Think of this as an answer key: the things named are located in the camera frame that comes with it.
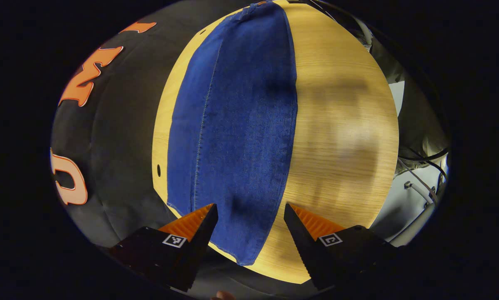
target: wood grain surface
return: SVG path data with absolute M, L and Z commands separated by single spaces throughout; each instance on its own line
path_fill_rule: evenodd
M 345 228 L 369 227 L 392 183 L 398 121 L 383 73 L 354 36 L 306 4 L 275 3 L 288 17 L 294 42 L 297 121 L 290 170 L 276 219 L 255 264 L 246 267 L 275 279 L 304 283 L 310 278 L 284 223 L 285 203 L 309 209 Z M 165 202 L 168 134 L 175 99 L 194 51 L 223 19 L 205 27 L 204 32 L 200 30 L 188 43 L 160 99 L 152 174 L 154 188 Z

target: cable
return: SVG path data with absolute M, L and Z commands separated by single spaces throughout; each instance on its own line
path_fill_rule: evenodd
M 356 17 L 353 17 L 353 19 L 357 22 L 357 24 L 360 27 L 360 30 L 362 30 L 362 33 L 364 34 L 364 37 L 366 38 L 366 44 L 368 46 L 372 45 L 372 32 L 370 32 L 370 29 L 368 29 L 368 26 L 364 24 L 361 20 L 357 19 Z
M 423 199 L 425 199 L 425 201 L 427 201 L 427 203 L 429 203 L 429 204 L 433 203 L 433 199 L 431 199 L 429 197 L 429 194 L 427 192 L 425 192 L 424 190 L 422 190 L 417 184 L 413 184 L 411 182 L 406 182 L 405 189 L 408 189 L 408 188 L 413 188 L 415 191 L 417 191 L 423 197 Z
M 326 10 L 324 10 L 324 8 L 322 8 L 320 5 L 318 5 L 318 3 L 314 2 L 313 0 L 310 0 L 310 2 L 313 2 L 316 6 L 318 6 L 324 13 L 326 13 L 329 17 L 331 17 L 331 19 L 333 19 L 333 21 L 337 22 L 337 20 L 335 20 L 335 18 L 330 15 Z
M 419 158 L 422 158 L 422 159 L 425 159 L 423 156 L 421 156 L 418 152 L 416 152 L 415 150 L 413 150 L 412 148 L 408 147 L 409 150 L 412 151 L 412 153 L 414 153 L 416 156 L 418 156 Z M 446 172 L 444 172 L 444 169 L 442 169 L 441 166 L 437 165 L 436 163 L 432 162 L 432 161 L 428 161 L 426 160 L 425 162 L 427 162 L 429 165 L 432 165 L 433 167 L 435 167 L 436 169 L 438 169 L 438 171 L 440 171 L 440 173 L 442 175 L 444 175 L 444 178 L 446 179 L 446 182 L 448 181 L 448 175 L 446 175 Z
M 431 188 L 429 186 L 427 186 L 427 184 L 425 184 L 425 182 L 423 182 L 415 173 L 413 173 L 413 171 L 411 171 L 411 169 L 409 169 L 409 167 L 407 167 L 407 165 L 405 165 L 401 159 L 398 158 L 398 161 L 403 165 L 403 167 L 405 167 L 405 169 L 407 169 L 407 171 L 409 171 L 414 177 L 416 177 L 416 179 L 418 179 L 418 181 L 421 182 L 423 184 L 423 186 L 425 186 L 425 188 L 429 191 L 429 194 L 431 194 L 431 197 L 433 198 L 433 203 L 435 205 L 437 205 L 438 198 L 437 198 L 436 194 L 433 192 L 433 190 L 431 190 Z
M 442 156 L 446 155 L 447 153 L 448 153 L 448 148 L 444 148 L 442 151 L 438 152 L 435 155 L 423 157 L 421 159 L 415 159 L 415 158 L 405 157 L 405 156 L 401 156 L 401 155 L 398 155 L 398 157 L 402 160 L 408 160 L 408 161 L 432 161 L 432 160 L 441 158 Z
M 390 244 L 394 247 L 407 245 L 419 233 L 423 226 L 427 223 L 434 212 L 435 205 L 427 205 L 427 207 L 396 237 L 390 240 Z
M 440 173 L 440 175 L 438 175 L 438 179 L 437 179 L 437 191 L 434 192 L 437 196 L 438 196 L 438 190 L 440 189 L 440 180 L 442 180 L 442 173 Z

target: blue towel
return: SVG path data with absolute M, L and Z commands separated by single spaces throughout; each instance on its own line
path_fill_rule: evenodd
M 297 114 L 288 20 L 273 2 L 224 19 L 196 49 L 168 142 L 168 205 L 216 203 L 211 237 L 240 265 L 261 251 L 284 192 Z

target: black cable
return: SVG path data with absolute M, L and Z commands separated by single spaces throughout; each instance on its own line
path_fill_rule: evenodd
M 442 169 L 442 167 L 440 167 L 439 165 L 437 165 L 436 163 L 432 162 L 432 161 L 428 161 L 428 160 L 425 160 L 427 159 L 426 157 L 424 158 L 423 156 L 421 156 L 418 152 L 416 152 L 415 150 L 413 150 L 412 148 L 410 147 L 407 147 L 409 150 L 411 150 L 412 153 L 414 153 L 416 156 L 418 156 L 419 158 L 422 158 L 424 160 L 421 160 L 422 162 L 425 161 L 427 162 L 429 165 L 432 165 L 433 167 L 435 167 L 436 169 L 438 169 L 438 171 L 440 171 L 440 174 L 442 174 L 444 176 L 444 178 L 446 179 L 446 182 L 448 181 L 448 175 L 446 175 L 446 172 L 444 172 L 444 169 Z M 438 189 L 440 188 L 440 176 L 437 180 L 437 193 L 438 193 Z
M 316 6 L 318 6 L 320 8 L 320 9 L 316 8 L 317 10 L 319 10 L 322 13 L 326 13 L 326 15 L 328 15 L 331 19 L 333 19 L 333 21 L 337 22 L 337 20 L 335 20 L 335 18 L 331 14 L 329 14 L 326 10 L 324 10 L 324 8 L 321 7 L 318 3 L 314 2 L 313 0 L 309 0 L 309 1 L 313 2 L 314 5 L 316 5 Z
M 448 153 L 448 148 L 444 148 L 442 151 L 438 152 L 437 154 L 431 155 L 431 156 L 427 156 L 427 157 L 423 157 L 423 156 L 419 155 L 418 153 L 415 153 L 417 156 L 420 157 L 419 159 L 415 159 L 415 158 L 411 158 L 411 157 L 405 157 L 405 156 L 401 156 L 401 155 L 398 155 L 398 157 L 400 159 L 402 159 L 402 160 L 408 160 L 408 161 L 425 161 L 425 162 L 428 162 L 428 161 L 432 161 L 432 160 L 441 158 L 442 156 L 446 155 L 447 153 Z

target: black fabric backdrop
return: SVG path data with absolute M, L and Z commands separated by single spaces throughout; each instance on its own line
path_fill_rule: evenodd
M 52 150 L 78 165 L 88 190 L 87 203 L 63 207 L 92 243 L 112 247 L 142 226 L 159 228 L 176 219 L 151 178 L 151 143 L 164 84 L 194 34 L 250 3 L 185 0 L 141 18 L 141 23 L 157 24 L 140 34 L 122 32 L 100 45 L 124 50 L 100 68 L 87 104 L 79 107 L 77 101 L 64 100 L 57 109 Z M 58 172 L 55 178 L 73 187 L 67 173 Z M 316 293 L 311 282 L 274 280 L 209 248 L 188 294 L 208 299 L 219 286 L 240 300 L 271 295 L 297 299 Z
M 401 277 L 381 277 L 388 288 L 375 292 L 499 296 L 499 1 L 332 2 L 395 42 L 392 48 L 381 40 L 411 76 L 429 79 L 417 82 L 436 88 L 453 138 L 444 203 L 407 246 L 396 266 Z M 0 2 L 0 299 L 175 298 L 87 241 L 57 199 L 48 157 L 56 104 L 71 74 L 101 41 L 165 4 Z M 194 10 L 189 19 L 201 14 Z M 208 280 L 210 290 L 221 287 Z

